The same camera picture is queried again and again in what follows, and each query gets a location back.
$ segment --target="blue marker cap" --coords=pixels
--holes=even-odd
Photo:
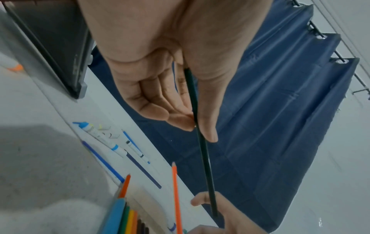
[[[89,125],[89,123],[88,122],[82,122],[82,123],[80,123],[78,126],[80,127],[80,128],[84,128],[84,127],[86,127],[86,126],[88,126]]]

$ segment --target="yellow pencil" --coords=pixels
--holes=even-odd
[[[134,211],[133,210],[130,210],[130,213],[128,214],[126,231],[125,231],[124,234],[131,234],[133,220],[134,220]]]

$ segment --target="curtain fold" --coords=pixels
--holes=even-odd
[[[359,62],[331,58],[340,36],[317,38],[307,26],[312,16],[313,6],[275,0],[226,90],[219,141],[209,144],[216,190],[267,232],[281,224]],[[196,132],[138,115],[122,100],[97,49],[93,55],[91,70],[163,157],[176,162],[191,192],[205,191]]]

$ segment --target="white table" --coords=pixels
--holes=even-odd
[[[130,205],[165,232],[174,220],[171,167],[126,111],[88,69],[85,98],[69,97],[55,74],[16,30],[0,29],[24,73],[0,68],[0,233],[96,233],[119,187],[80,139],[88,142],[122,176],[131,174]],[[151,165],[116,141],[161,184],[158,189],[128,158],[122,158],[83,132],[73,121],[124,129]],[[183,228],[216,224],[179,180]]]

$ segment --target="red-orange pencil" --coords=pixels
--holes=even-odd
[[[118,198],[124,198],[126,196],[126,192],[127,192],[128,184],[130,183],[130,179],[131,179],[131,175],[128,174],[126,176],[126,180],[123,182],[122,190],[119,193]]]
[[[138,213],[135,211],[134,212],[134,219],[132,221],[131,234],[136,234],[137,229],[138,229]]]
[[[175,198],[176,230],[177,234],[182,234],[180,201],[178,199],[178,187],[177,187],[177,167],[175,162],[172,163],[172,179],[173,179],[173,196]]]

